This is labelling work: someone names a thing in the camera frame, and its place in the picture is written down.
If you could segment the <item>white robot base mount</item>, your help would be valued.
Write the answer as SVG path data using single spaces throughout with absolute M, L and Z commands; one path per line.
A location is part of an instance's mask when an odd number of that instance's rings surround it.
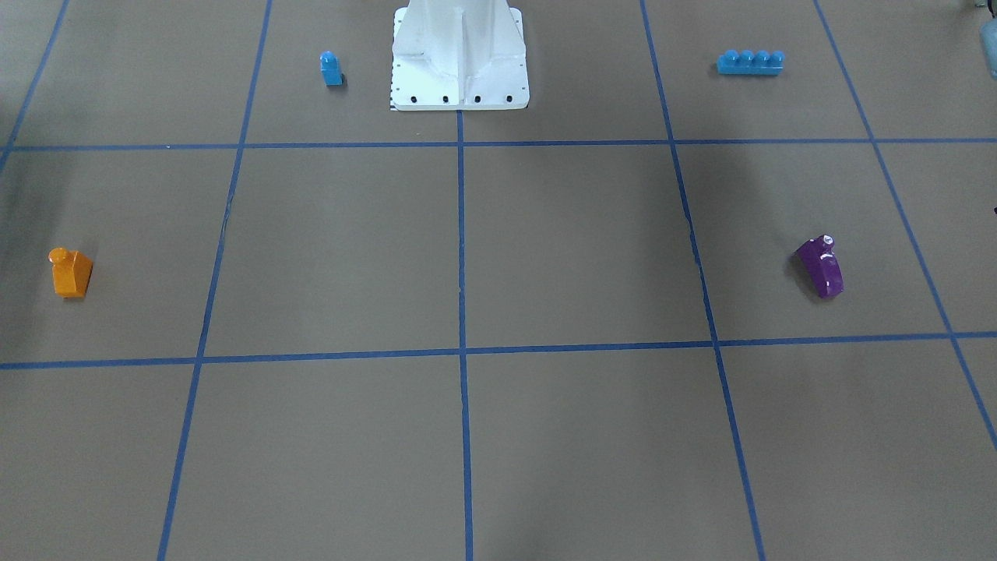
M 528 107 L 523 14 L 508 2 L 410 1 L 393 24 L 389 109 Z

